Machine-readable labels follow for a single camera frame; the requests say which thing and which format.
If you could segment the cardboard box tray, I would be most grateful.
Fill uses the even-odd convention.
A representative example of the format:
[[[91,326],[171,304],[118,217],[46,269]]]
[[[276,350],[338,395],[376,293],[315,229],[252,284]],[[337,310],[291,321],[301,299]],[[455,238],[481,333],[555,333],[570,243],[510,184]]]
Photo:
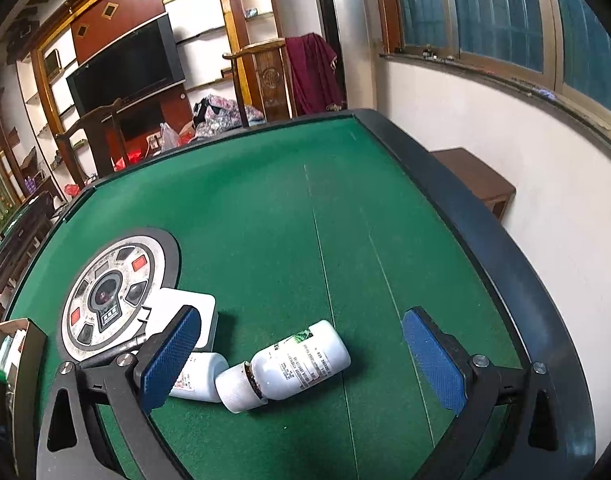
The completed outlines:
[[[18,479],[36,476],[36,395],[46,335],[30,318],[0,323],[13,337],[7,382],[0,382],[0,449]]]

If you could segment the window with blue glass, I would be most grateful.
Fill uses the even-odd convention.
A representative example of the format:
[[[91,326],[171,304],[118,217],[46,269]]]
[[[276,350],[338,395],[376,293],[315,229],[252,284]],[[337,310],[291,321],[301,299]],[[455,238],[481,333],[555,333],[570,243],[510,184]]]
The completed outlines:
[[[611,141],[611,37],[585,0],[376,0],[383,54],[534,88]]]

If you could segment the black television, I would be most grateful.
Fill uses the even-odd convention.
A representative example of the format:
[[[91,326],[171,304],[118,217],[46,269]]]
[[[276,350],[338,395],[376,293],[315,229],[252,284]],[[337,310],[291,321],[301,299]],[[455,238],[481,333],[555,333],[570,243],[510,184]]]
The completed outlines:
[[[131,103],[185,80],[170,18],[159,16],[97,52],[67,77],[84,115],[115,99]]]

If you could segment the standing air conditioner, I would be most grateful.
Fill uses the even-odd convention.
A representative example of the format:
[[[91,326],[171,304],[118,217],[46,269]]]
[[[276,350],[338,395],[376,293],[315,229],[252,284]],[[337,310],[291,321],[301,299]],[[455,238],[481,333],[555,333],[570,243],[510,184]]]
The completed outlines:
[[[335,62],[335,77],[339,86],[342,105],[347,106],[347,89],[345,88],[345,67],[343,67],[342,50],[339,39],[338,23],[334,0],[319,0],[319,10],[321,11],[324,37],[327,44],[337,55]]]

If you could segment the white flat box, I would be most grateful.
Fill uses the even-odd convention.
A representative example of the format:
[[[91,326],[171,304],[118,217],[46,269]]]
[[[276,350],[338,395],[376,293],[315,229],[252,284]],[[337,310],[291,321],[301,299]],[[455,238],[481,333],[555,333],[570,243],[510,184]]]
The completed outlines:
[[[178,318],[181,321],[191,321],[200,328],[195,351],[214,351],[219,317],[214,296],[164,287],[151,292],[143,308],[148,312],[145,326],[147,337],[162,333]]]

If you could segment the teal white tissue pack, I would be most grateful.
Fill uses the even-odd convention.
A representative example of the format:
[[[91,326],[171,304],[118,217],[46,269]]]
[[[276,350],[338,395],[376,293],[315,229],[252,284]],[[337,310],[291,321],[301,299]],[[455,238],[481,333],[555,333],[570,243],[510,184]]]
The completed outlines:
[[[7,375],[10,371],[10,367],[8,366],[8,355],[10,354],[12,343],[13,337],[6,335],[0,347],[0,382],[7,382]]]

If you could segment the round silver mahjong control panel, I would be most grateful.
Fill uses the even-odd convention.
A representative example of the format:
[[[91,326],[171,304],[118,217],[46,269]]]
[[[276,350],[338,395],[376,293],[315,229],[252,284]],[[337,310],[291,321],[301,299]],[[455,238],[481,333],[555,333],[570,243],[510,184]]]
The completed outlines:
[[[181,247],[169,232],[142,228],[112,240],[72,282],[57,325],[57,348],[81,362],[145,333],[147,300],[178,284]]]

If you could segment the white bottle green label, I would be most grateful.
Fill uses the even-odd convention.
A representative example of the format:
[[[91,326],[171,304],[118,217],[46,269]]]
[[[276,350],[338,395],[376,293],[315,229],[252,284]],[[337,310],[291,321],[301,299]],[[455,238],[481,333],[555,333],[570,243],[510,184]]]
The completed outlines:
[[[342,372],[351,356],[333,325],[319,321],[258,351],[216,378],[225,408],[240,414],[283,401]]]

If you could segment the wooden chair dark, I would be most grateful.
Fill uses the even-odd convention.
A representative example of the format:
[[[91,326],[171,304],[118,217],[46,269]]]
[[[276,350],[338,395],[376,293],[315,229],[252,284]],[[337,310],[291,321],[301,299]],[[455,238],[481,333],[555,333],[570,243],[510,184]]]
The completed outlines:
[[[86,141],[88,141],[88,147],[94,160],[97,177],[108,177],[115,172],[115,164],[112,161],[110,144],[108,143],[104,127],[104,122],[107,122],[107,120],[112,122],[112,131],[118,143],[119,153],[124,165],[130,165],[126,142],[124,142],[118,120],[118,112],[121,107],[122,101],[120,99],[115,99],[112,104],[96,107],[77,119],[67,131],[57,133],[55,136],[58,152],[62,156],[68,172],[74,179],[74,184],[78,185],[80,190],[85,187],[85,181],[88,176],[83,171],[77,158],[76,150],[70,140],[77,131],[83,130],[85,133]]]

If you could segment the carved wooden chair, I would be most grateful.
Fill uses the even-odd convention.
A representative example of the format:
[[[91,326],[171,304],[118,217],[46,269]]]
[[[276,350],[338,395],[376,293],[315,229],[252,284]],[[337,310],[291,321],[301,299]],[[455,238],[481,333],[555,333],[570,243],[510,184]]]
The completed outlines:
[[[248,44],[223,53],[222,58],[231,63],[237,110],[244,128],[250,126],[247,105],[260,110],[266,122],[286,122],[297,115],[285,38]]]

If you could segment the brown wooden side stool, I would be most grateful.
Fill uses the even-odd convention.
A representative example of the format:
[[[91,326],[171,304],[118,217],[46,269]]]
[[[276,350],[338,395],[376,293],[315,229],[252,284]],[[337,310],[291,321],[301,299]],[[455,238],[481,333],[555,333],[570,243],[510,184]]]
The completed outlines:
[[[465,148],[433,151],[432,155],[450,169],[497,220],[503,220],[516,194],[516,188],[511,182]]]

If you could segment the wooden wall shelving unit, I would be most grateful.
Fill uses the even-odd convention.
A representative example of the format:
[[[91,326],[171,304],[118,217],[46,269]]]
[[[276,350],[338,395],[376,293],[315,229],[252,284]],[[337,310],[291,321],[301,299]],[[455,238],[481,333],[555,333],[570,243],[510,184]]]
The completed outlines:
[[[274,0],[19,0],[0,27],[0,164],[17,196],[64,197],[74,178],[56,139],[69,132],[84,177],[98,173],[77,120],[117,104],[113,159],[153,153],[206,96],[235,91],[225,53],[281,32]]]

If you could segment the maroon cloth on chair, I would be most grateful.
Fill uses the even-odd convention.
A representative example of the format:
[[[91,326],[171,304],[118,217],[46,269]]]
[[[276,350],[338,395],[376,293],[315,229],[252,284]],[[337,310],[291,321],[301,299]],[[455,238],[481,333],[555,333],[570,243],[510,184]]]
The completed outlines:
[[[285,39],[292,88],[299,116],[342,109],[343,97],[336,78],[337,54],[315,32]]]

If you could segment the floral bag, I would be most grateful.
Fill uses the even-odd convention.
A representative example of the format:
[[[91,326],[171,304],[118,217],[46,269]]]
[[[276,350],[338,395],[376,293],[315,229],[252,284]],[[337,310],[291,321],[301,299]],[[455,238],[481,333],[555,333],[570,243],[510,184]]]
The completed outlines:
[[[196,139],[213,138],[242,127],[240,109],[234,100],[209,94],[193,106],[193,128]]]

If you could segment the small white bottle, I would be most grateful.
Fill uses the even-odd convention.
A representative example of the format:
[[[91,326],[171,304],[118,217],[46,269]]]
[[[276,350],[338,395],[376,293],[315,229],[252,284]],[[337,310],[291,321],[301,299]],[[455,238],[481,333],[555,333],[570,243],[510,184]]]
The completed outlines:
[[[220,403],[216,379],[228,361],[216,352],[192,352],[174,383],[170,396],[184,400]]]

